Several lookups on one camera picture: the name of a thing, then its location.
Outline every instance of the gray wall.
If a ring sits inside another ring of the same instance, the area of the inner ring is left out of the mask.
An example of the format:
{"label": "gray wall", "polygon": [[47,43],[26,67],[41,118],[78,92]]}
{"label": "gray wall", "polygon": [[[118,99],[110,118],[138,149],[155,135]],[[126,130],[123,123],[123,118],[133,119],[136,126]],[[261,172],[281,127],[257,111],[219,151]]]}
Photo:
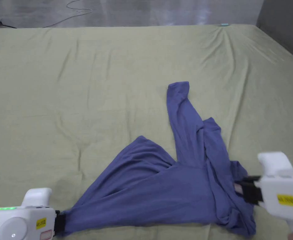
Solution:
{"label": "gray wall", "polygon": [[256,25],[293,54],[293,0],[264,0]]}

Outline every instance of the cable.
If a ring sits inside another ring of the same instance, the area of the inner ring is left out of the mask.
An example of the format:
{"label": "cable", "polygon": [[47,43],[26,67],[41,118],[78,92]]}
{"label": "cable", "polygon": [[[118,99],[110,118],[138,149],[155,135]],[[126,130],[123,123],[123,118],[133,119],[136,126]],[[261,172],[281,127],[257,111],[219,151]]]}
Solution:
{"label": "cable", "polygon": [[48,28],[48,27],[52,27],[52,26],[54,26],[54,25],[56,25],[56,24],[58,24],[58,23],[62,23],[62,22],[64,22],[64,21],[66,21],[67,19],[70,19],[70,18],[74,18],[74,17],[77,17],[77,16],[82,16],[82,15],[86,15],[86,14],[89,14],[89,13],[92,13],[93,12],[93,10],[92,9],[90,9],[90,8],[72,8],[72,7],[69,7],[69,4],[70,3],[74,3],[74,2],[77,2],[77,1],[80,1],[80,0],[72,0],[72,1],[70,1],[68,4],[66,4],[66,7],[67,8],[69,8],[69,9],[78,9],[78,10],[90,10],[90,12],[86,12],[86,13],[81,13],[81,14],[78,14],[78,15],[74,15],[74,16],[70,16],[70,17],[67,17],[67,18],[65,18],[65,19],[63,19],[63,20],[61,20],[61,21],[59,21],[59,22],[56,22],[56,23],[54,23],[54,24],[51,24],[51,25],[48,25],[48,26],[45,26],[45,27],[43,27],[43,28]]}
{"label": "cable", "polygon": [[0,26],[4,26],[4,27],[10,27],[10,28],[17,28],[17,27],[12,27],[12,26],[5,25],[5,24],[2,24],[2,23],[0,23]]}

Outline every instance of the cloth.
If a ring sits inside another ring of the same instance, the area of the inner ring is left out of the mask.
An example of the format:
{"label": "cloth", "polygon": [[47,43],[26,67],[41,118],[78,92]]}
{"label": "cloth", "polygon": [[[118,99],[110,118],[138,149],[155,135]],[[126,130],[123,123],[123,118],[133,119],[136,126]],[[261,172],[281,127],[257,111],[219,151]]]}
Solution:
{"label": "cloth", "polygon": [[65,234],[107,226],[216,223],[254,235],[253,206],[235,193],[247,175],[230,161],[213,118],[201,120],[189,82],[169,85],[167,109],[178,162],[139,136],[124,148],[66,214]]}

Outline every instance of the green led light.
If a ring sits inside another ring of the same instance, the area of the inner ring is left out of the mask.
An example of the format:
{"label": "green led light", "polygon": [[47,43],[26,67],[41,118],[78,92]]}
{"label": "green led light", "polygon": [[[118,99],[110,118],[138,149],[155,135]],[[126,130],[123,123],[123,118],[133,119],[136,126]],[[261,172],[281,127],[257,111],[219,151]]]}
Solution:
{"label": "green led light", "polygon": [[8,208],[6,208],[6,207],[3,208],[3,207],[1,207],[1,208],[0,208],[0,210],[13,210],[13,209],[16,209],[16,207],[10,207],[10,208],[9,208],[9,207],[8,207]]}

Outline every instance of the button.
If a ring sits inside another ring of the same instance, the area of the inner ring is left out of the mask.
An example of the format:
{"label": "button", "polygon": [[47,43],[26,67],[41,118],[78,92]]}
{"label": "button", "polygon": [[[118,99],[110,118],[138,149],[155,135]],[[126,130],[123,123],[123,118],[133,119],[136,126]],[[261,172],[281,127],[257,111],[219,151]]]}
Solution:
{"label": "button", "polygon": [[12,217],[0,227],[0,240],[23,240],[27,235],[27,223],[22,217]]}

